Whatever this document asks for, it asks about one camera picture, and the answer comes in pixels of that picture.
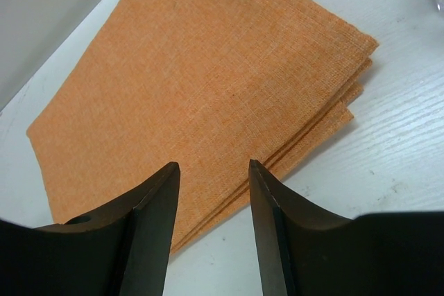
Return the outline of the orange cloth napkin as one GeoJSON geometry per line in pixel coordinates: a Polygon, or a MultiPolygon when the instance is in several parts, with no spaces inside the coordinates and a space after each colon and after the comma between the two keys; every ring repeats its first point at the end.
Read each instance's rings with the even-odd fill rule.
{"type": "Polygon", "coordinates": [[[312,0],[120,0],[27,130],[55,223],[168,162],[177,251],[352,120],[377,41],[312,0]]]}

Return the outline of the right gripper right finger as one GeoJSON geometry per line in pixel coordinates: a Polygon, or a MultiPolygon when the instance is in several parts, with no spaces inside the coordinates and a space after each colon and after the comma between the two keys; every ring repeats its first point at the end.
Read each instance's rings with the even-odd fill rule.
{"type": "Polygon", "coordinates": [[[443,213],[344,218],[249,165],[265,295],[442,295],[443,213]]]}

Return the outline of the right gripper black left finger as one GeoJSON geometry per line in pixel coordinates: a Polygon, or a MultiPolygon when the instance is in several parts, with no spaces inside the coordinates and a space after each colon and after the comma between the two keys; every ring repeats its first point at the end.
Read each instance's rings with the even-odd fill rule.
{"type": "Polygon", "coordinates": [[[1,222],[2,295],[161,295],[173,236],[180,167],[64,224],[1,222]]]}

